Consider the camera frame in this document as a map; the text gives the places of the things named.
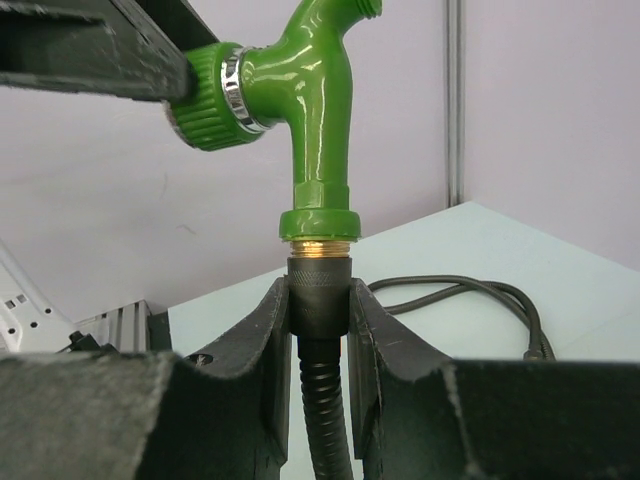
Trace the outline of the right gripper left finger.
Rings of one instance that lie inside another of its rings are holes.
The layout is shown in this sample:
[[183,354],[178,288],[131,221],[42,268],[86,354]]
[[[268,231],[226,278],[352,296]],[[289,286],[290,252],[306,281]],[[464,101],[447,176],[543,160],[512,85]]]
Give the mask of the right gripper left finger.
[[5,479],[276,479],[287,460],[288,289],[190,357],[1,359]]

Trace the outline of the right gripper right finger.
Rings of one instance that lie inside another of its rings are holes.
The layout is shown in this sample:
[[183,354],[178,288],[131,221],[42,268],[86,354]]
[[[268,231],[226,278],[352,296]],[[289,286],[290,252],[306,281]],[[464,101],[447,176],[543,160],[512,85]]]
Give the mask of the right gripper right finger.
[[635,479],[635,363],[459,360],[355,280],[349,392],[368,479]]

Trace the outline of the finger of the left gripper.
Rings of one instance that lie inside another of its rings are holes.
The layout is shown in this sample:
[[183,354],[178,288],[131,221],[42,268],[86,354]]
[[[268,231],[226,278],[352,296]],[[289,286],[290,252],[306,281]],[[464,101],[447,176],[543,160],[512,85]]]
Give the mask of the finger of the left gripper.
[[184,100],[197,89],[187,52],[217,40],[183,0],[3,0],[1,84]]

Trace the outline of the green water faucet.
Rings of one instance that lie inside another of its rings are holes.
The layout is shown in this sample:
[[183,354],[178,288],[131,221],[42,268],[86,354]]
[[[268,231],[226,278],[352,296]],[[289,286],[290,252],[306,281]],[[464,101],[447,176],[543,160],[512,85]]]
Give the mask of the green water faucet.
[[379,1],[303,1],[271,45],[190,50],[197,91],[166,106],[176,133],[202,151],[249,144],[288,125],[293,200],[279,236],[294,257],[346,257],[361,236],[348,185],[353,83],[344,37],[382,10]]

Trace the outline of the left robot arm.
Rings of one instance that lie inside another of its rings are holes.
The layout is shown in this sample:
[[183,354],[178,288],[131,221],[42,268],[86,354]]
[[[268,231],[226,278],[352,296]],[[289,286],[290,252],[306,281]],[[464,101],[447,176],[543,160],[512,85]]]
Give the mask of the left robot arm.
[[[1,84],[164,103],[197,91],[186,53],[217,38],[187,1],[4,1]],[[97,350],[1,249],[1,338],[11,353]]]

